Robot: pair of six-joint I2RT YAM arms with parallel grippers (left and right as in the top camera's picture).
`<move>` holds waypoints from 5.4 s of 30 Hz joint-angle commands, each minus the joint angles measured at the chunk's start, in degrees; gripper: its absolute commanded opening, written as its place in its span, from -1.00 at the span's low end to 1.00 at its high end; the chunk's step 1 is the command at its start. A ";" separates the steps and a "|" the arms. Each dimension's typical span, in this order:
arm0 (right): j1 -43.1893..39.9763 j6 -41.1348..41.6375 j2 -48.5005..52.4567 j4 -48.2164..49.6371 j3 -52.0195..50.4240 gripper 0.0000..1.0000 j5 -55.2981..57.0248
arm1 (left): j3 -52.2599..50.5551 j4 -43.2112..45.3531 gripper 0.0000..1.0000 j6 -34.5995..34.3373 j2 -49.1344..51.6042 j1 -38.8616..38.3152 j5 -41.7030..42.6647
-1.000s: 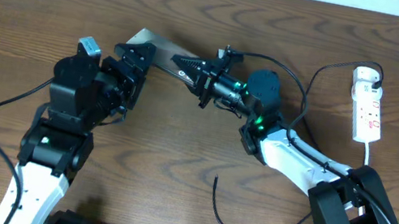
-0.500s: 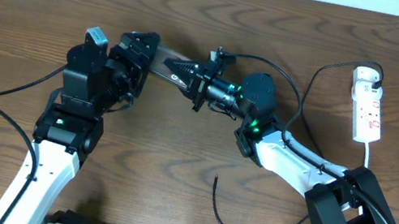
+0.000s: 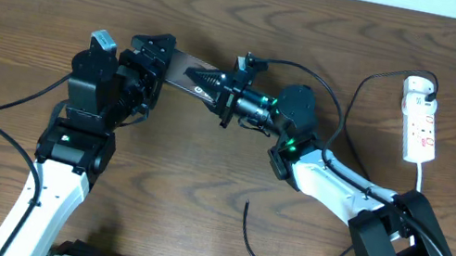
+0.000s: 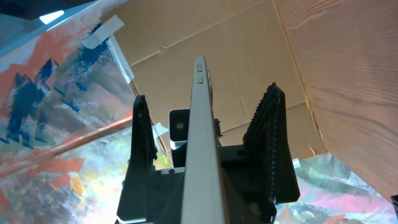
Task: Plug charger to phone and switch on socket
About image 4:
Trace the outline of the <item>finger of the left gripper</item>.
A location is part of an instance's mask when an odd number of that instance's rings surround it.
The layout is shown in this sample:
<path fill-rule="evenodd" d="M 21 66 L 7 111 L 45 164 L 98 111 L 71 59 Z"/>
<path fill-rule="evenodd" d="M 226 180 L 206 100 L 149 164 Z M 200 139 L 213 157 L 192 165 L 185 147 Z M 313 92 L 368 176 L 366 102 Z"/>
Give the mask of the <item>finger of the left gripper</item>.
<path fill-rule="evenodd" d="M 116 212 L 118 223 L 143 223 L 149 218 L 149 177 L 157 159 L 152 123 L 144 95 L 133 104 L 131 154 Z"/>
<path fill-rule="evenodd" d="M 300 190 L 288 143 L 285 93 L 276 83 L 267 87 L 243 144 L 266 200 L 275 204 L 296 202 Z"/>

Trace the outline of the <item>Samsung Galaxy smartphone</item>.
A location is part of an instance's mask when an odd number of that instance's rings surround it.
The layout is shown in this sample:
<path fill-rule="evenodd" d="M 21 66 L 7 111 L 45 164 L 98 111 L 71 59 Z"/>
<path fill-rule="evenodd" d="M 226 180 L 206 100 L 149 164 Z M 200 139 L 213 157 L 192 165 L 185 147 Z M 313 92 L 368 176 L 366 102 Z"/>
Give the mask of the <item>Samsung Galaxy smartphone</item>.
<path fill-rule="evenodd" d="M 229 223 L 204 56 L 193 68 L 181 222 Z"/>

